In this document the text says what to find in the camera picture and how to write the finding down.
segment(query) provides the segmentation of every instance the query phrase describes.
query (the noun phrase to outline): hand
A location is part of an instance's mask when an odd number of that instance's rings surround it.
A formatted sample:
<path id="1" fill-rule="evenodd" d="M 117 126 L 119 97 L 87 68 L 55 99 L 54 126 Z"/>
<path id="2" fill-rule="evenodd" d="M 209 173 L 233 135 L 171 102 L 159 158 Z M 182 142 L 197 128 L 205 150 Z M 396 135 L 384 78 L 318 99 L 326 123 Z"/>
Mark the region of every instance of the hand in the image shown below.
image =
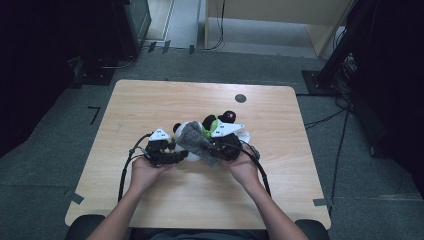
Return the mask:
<path id="1" fill-rule="evenodd" d="M 243 149 L 254 156 L 254 153 L 250 150 L 250 148 L 245 147 Z M 250 157 L 244 152 L 240 152 L 240 155 L 236 160 L 223 160 L 221 163 L 224 167 L 230 170 L 236 181 L 239 182 L 244 188 L 260 184 L 258 169 Z"/>
<path id="2" fill-rule="evenodd" d="M 132 163 L 131 183 L 128 191 L 142 195 L 156 182 L 163 172 L 173 166 L 167 164 L 161 167 L 153 167 L 144 157 L 137 158 Z"/>

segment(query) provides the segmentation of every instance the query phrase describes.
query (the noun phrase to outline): forearm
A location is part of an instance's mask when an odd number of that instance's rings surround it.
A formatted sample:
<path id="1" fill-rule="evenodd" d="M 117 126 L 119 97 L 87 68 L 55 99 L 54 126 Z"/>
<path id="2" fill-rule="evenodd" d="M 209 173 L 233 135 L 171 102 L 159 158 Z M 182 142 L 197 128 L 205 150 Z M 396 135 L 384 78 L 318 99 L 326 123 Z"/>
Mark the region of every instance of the forearm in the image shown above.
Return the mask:
<path id="1" fill-rule="evenodd" d="M 91 233 L 88 239 L 123 239 L 142 193 L 125 193 L 112 212 Z"/>
<path id="2" fill-rule="evenodd" d="M 280 209 L 260 183 L 246 186 L 245 190 L 255 202 L 270 239 L 307 239 L 302 230 Z"/>

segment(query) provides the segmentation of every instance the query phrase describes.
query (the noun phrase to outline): black chair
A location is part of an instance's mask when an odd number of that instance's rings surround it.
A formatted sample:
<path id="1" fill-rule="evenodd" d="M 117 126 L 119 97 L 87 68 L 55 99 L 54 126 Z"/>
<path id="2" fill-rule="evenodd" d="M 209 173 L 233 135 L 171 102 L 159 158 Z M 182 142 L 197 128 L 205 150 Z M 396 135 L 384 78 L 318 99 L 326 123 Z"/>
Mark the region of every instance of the black chair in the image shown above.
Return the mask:
<path id="1" fill-rule="evenodd" d="M 71 225 L 65 240 L 82 240 L 94 231 L 94 229 L 105 219 L 102 215 L 83 215 L 78 217 Z M 302 229 L 309 240 L 329 240 L 325 227 L 318 221 L 302 219 L 297 220 L 296 225 Z"/>

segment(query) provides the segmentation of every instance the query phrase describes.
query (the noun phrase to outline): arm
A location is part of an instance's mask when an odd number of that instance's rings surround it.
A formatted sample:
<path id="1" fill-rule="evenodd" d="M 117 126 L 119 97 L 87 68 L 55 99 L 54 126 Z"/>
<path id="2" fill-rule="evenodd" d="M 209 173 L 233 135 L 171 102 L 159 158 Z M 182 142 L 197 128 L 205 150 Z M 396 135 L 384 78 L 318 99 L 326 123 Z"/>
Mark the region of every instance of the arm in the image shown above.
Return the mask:
<path id="1" fill-rule="evenodd" d="M 253 199 L 265 223 L 270 239 L 307 239 L 302 230 L 278 207 L 268 195 L 258 177 L 258 170 L 245 153 L 234 161 L 222 161 L 233 177 Z"/>
<path id="2" fill-rule="evenodd" d="M 172 165 L 153 168 L 143 158 L 137 158 L 132 163 L 131 184 L 128 191 L 88 239 L 123 239 L 144 192 L 170 168 Z"/>

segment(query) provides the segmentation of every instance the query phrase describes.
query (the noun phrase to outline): person's left hand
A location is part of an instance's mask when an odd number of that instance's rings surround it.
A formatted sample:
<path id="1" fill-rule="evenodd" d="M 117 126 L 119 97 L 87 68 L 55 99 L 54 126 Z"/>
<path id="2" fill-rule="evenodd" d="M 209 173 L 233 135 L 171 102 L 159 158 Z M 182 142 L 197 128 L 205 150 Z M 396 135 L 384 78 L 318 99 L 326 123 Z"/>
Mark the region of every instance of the person's left hand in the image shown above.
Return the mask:
<path id="1" fill-rule="evenodd" d="M 171 169 L 173 166 L 167 164 L 156 168 L 144 157 L 137 158 L 132 163 L 131 183 L 128 191 L 133 191 L 141 196 L 156 182 L 163 172 Z"/>

